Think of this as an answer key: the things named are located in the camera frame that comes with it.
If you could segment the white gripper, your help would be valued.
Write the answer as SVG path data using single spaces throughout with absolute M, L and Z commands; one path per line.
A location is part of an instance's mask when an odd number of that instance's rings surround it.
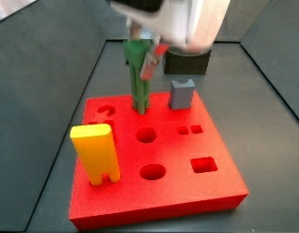
M 229 5 L 230 0 L 164 0 L 160 9 L 147 13 L 111 1 L 111 7 L 130 19 L 131 40 L 142 38 L 143 26 L 158 34 L 143 59 L 142 80 L 152 78 L 170 45 L 186 52 L 211 49 Z

